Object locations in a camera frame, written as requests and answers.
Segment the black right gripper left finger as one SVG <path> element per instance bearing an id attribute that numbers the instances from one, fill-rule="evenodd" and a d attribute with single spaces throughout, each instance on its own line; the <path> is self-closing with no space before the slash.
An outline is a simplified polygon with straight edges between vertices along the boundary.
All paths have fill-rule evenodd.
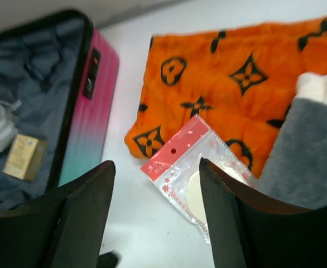
<path id="1" fill-rule="evenodd" d="M 0 211 L 0 267 L 115 267 L 100 253 L 116 167 L 105 161 L 48 193 Z"/>

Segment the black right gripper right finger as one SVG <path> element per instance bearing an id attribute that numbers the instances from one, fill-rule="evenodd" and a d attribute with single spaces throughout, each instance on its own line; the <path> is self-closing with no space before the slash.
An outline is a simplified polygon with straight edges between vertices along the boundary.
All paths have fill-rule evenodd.
<path id="1" fill-rule="evenodd" d="M 270 198 L 205 158 L 199 173 L 215 267 L 327 267 L 327 206 Z"/>

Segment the small yellow box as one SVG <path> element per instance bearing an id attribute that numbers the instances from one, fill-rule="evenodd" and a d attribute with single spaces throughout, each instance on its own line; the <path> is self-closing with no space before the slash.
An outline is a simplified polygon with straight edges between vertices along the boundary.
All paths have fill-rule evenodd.
<path id="1" fill-rule="evenodd" d="M 3 173 L 23 181 L 33 181 L 40 168 L 47 142 L 18 134 L 9 151 Z"/>

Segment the grey and cream fleece garment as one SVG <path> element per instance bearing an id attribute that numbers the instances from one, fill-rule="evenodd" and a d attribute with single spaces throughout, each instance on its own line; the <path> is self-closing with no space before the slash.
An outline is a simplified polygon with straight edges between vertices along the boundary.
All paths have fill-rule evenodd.
<path id="1" fill-rule="evenodd" d="M 327 75 L 298 77 L 257 189 L 299 207 L 327 206 Z"/>

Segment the makeup puff plastic packet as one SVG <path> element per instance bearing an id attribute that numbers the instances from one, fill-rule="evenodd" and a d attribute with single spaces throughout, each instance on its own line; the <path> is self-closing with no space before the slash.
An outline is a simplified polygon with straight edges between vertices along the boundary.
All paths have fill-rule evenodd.
<path id="1" fill-rule="evenodd" d="M 153 185 L 210 243 L 199 163 L 210 160 L 233 179 L 251 185 L 253 156 L 240 140 L 224 142 L 198 115 L 191 118 L 142 167 Z"/>

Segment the orange patterned towel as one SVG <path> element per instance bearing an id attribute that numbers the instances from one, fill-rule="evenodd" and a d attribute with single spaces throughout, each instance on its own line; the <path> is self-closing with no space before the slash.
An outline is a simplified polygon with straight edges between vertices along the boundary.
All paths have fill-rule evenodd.
<path id="1" fill-rule="evenodd" d="M 148 159 L 199 115 L 259 177 L 305 72 L 327 74 L 327 17 L 156 35 L 124 141 Z"/>

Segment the pink and teal suitcase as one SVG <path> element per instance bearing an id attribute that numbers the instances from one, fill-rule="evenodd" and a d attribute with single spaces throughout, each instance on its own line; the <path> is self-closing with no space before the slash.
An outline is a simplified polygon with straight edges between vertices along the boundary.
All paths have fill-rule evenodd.
<path id="1" fill-rule="evenodd" d="M 17 134 L 47 142 L 33 181 L 3 173 L 0 210 L 65 185 L 102 159 L 119 59 L 92 21 L 67 9 L 0 32 L 0 103 Z"/>

